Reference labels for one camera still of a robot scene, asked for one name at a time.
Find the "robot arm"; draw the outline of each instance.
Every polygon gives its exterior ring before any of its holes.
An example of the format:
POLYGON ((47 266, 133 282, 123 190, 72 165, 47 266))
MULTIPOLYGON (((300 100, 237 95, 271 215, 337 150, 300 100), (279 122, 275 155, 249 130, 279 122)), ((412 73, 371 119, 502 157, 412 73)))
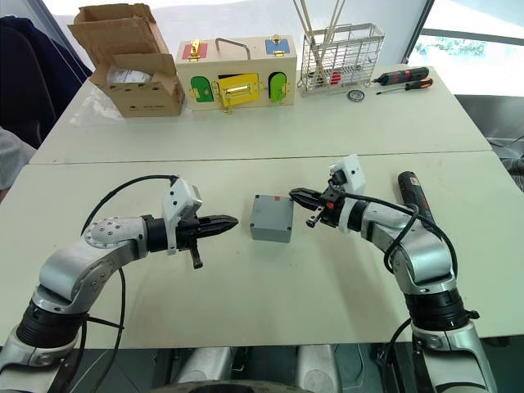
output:
POLYGON ((163 219, 150 215, 103 219, 51 255, 40 270, 39 285, 22 321, 0 352, 0 373, 9 364, 44 367, 64 359, 109 277, 148 252, 167 250, 171 255, 189 249, 193 267, 200 268, 197 238, 223 233, 237 224, 227 215, 198 218, 201 203, 197 189, 179 178, 165 195, 163 219))
MULTIPOLYGON (((291 199, 313 210, 311 228, 319 221, 342 232, 361 236, 386 252, 410 216, 379 203, 344 197, 341 192, 364 193, 365 177, 352 155, 330 169, 324 192, 297 188, 291 199)), ((495 380, 456 286, 452 258, 445 242, 416 219, 391 252, 391 269, 404 293, 411 316, 414 358, 419 390, 428 392, 469 389, 496 392, 495 380)))

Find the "floor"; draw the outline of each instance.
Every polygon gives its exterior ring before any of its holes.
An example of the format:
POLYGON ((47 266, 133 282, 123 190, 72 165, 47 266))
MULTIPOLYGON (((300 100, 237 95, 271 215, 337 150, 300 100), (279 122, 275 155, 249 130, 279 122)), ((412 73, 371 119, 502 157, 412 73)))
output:
MULTIPOLYGON (((484 344, 499 393, 524 391, 524 336, 510 337, 508 340, 484 340, 484 344)), ((374 362, 376 351, 377 345, 374 344, 337 346, 336 357, 344 393, 382 392, 380 372, 374 362)), ((405 372, 411 367, 406 357, 408 352, 409 344, 397 345, 405 391, 414 393, 413 380, 410 375, 406 375, 409 372, 405 372)), ((120 350, 99 392, 147 392, 152 387, 163 386, 166 380, 173 381, 176 378, 178 370, 190 354, 191 350, 120 350), (169 376, 166 364, 170 355, 173 355, 174 360, 169 376)), ((110 352, 107 350, 88 350, 73 384, 80 381, 73 391, 90 391, 109 356, 110 352)), ((295 379, 295 360, 296 348, 293 346, 254 347, 243 371, 233 372, 232 379, 266 380, 292 385, 295 379)), ((237 362, 235 367, 242 364, 242 361, 237 362)))

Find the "green door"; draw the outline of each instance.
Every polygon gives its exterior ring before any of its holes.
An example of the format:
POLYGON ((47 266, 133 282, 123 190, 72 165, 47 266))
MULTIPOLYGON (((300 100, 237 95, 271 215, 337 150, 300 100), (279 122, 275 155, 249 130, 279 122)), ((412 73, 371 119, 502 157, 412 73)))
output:
POLYGON ((283 72, 273 72, 269 76, 269 100, 279 102, 286 96, 287 78, 283 72))
POLYGON ((213 102, 210 81, 203 76, 193 76, 191 78, 191 88, 195 95, 196 102, 213 102))

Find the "red screwdriver handle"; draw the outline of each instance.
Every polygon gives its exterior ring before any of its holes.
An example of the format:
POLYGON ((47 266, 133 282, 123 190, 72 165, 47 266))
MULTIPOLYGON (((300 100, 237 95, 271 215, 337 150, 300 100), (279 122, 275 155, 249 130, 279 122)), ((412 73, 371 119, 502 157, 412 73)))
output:
POLYGON ((425 78, 421 80, 415 80, 406 84, 406 90, 414 90, 415 88, 429 88, 433 84, 433 79, 425 78))

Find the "black screwdriver handle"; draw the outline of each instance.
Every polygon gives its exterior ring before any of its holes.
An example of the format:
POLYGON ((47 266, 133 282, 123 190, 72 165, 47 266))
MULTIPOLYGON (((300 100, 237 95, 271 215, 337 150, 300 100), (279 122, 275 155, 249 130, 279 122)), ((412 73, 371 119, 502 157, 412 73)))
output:
MULTIPOLYGON (((398 182, 404 204, 416 205, 418 207, 419 215, 430 220, 432 223, 435 223, 417 175, 410 171, 402 172, 399 174, 398 182)), ((428 231, 432 233, 434 232, 430 225, 422 223, 422 226, 428 231)))
POLYGON ((406 90, 414 90, 416 88, 429 88, 433 84, 433 79, 425 78, 422 80, 415 80, 406 84, 406 90))
POLYGON ((385 72, 373 82, 378 82, 382 86, 390 84, 403 84, 413 80, 424 79, 428 76, 429 69, 427 67, 412 68, 411 70, 385 72))

